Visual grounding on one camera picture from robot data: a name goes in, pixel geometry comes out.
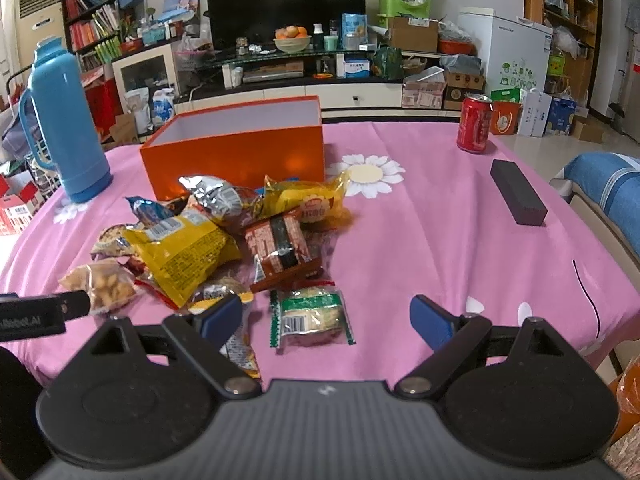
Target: soda can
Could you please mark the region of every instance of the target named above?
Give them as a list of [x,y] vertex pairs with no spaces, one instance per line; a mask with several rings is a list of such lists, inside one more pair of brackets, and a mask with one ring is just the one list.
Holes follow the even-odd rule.
[[486,149],[491,121],[491,99],[470,94],[462,103],[457,144],[461,150],[482,153]]

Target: can top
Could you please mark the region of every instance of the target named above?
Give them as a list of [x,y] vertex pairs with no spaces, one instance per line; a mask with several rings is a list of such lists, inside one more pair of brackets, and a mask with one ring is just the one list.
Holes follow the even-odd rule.
[[486,95],[483,95],[483,94],[467,94],[466,98],[472,99],[473,101],[478,101],[480,103],[486,103],[486,104],[493,103],[490,97],[487,97]]

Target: air conditioner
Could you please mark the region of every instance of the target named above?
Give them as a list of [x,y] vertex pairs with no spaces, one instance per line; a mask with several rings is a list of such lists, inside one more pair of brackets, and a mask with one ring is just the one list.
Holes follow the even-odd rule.
[[60,36],[66,46],[62,0],[18,0],[16,36],[20,66],[33,63],[37,43],[47,36]]

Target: pink tablecloth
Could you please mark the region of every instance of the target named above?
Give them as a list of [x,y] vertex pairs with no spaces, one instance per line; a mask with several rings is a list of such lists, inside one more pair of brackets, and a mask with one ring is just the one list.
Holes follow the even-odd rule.
[[[261,295],[252,341],[267,383],[280,377],[393,384],[430,354],[409,324],[409,301],[418,293],[454,314],[482,312],[495,324],[545,317],[594,364],[619,339],[640,335],[638,294],[586,225],[523,164],[548,215],[542,227],[517,225],[489,175],[493,158],[513,155],[497,140],[484,155],[462,152],[456,129],[446,123],[324,127],[330,171],[357,166],[353,174],[361,181],[346,199],[355,224],[338,240],[331,265],[357,345],[276,355],[268,343],[267,297]],[[117,148],[108,158],[113,184],[83,206],[65,205],[59,190],[20,237],[0,290],[22,296],[59,290],[61,276],[89,261],[101,229],[134,221],[123,197],[153,197],[138,148]],[[137,324],[170,313],[146,294],[125,312]],[[63,335],[5,346],[46,383],[99,322],[74,320]]]

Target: orange box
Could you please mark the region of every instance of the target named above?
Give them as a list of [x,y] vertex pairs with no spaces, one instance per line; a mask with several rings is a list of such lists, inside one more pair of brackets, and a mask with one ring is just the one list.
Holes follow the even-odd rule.
[[140,148],[157,200],[185,194],[181,176],[214,175],[235,186],[292,176],[324,181],[317,96],[233,104],[180,114]]
[[520,104],[494,101],[492,109],[489,131],[494,135],[513,135],[516,132],[516,124],[518,124]]

